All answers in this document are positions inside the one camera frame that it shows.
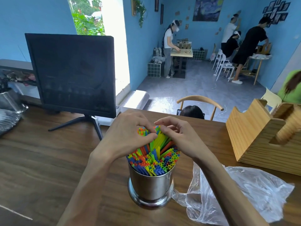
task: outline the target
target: monitor screen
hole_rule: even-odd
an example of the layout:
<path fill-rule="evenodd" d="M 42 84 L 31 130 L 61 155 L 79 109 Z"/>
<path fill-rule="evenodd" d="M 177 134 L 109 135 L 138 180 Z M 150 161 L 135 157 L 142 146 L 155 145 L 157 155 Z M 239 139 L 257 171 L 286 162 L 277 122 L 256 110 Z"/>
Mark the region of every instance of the monitor screen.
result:
<path fill-rule="evenodd" d="M 46 109 L 116 117 L 111 36 L 25 34 Z"/>

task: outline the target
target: monitor stand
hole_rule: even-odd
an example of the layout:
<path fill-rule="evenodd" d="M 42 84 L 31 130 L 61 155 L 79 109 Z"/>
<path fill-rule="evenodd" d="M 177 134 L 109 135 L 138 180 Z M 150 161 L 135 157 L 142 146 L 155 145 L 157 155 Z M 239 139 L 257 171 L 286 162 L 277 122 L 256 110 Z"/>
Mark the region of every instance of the monitor stand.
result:
<path fill-rule="evenodd" d="M 73 124 L 76 124 L 76 123 L 81 122 L 81 121 L 88 121 L 88 122 L 93 123 L 94 127 L 95 127 L 95 130 L 98 134 L 99 139 L 102 140 L 103 136 L 102 136 L 102 132 L 100 130 L 100 126 L 99 126 L 97 118 L 93 117 L 93 116 L 90 116 L 90 115 L 86 115 L 86 114 L 84 114 L 84 116 L 81 116 L 81 117 L 75 118 L 71 121 L 68 121 L 64 124 L 61 124 L 61 125 L 59 125 L 55 128 L 48 129 L 48 131 L 51 132 L 51 131 L 54 131 L 56 129 L 60 129 L 60 128 L 63 128 L 63 127 L 69 126 L 69 125 L 73 125 Z"/>

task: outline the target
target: hand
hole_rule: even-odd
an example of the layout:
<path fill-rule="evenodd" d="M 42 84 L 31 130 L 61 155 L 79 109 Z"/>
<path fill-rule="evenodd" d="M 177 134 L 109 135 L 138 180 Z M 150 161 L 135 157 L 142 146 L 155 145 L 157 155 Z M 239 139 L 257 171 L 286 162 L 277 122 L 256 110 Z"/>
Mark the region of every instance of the hand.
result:
<path fill-rule="evenodd" d="M 155 125 L 161 125 L 161 131 L 170 137 L 185 155 L 197 158 L 200 153 L 211 153 L 187 121 L 165 117 L 156 121 Z"/>
<path fill-rule="evenodd" d="M 145 137 L 140 136 L 137 132 L 137 126 L 144 126 L 151 133 Z M 111 160 L 115 160 L 129 155 L 135 149 L 152 142 L 157 137 L 153 124 L 141 112 L 127 110 L 113 121 L 105 137 L 91 153 L 91 156 L 97 159 L 106 154 Z"/>

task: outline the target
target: colorful straw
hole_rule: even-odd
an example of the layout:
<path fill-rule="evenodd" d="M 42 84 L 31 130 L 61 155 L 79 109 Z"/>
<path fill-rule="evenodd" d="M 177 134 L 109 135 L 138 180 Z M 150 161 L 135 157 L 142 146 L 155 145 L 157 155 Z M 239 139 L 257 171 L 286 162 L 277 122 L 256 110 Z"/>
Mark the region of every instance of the colorful straw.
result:
<path fill-rule="evenodd" d="M 158 137 L 126 157 L 135 171 L 146 176 L 168 173 L 177 163 L 181 153 L 175 143 L 160 131 L 160 126 L 154 128 Z M 141 136 L 149 134 L 145 128 L 139 128 L 137 132 Z"/>

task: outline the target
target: metal bucket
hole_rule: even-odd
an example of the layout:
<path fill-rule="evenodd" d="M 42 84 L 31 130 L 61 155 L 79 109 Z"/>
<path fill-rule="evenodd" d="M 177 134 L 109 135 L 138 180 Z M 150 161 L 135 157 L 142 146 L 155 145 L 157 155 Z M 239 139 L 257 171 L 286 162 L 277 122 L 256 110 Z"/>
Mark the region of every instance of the metal bucket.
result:
<path fill-rule="evenodd" d="M 15 111 L 20 114 L 28 109 L 28 106 L 21 103 L 17 93 L 10 89 L 0 93 L 0 108 Z"/>
<path fill-rule="evenodd" d="M 164 175 L 151 177 L 138 173 L 129 164 L 128 190 L 132 200 L 145 209 L 159 209 L 165 206 L 170 201 L 174 188 L 174 168 Z"/>

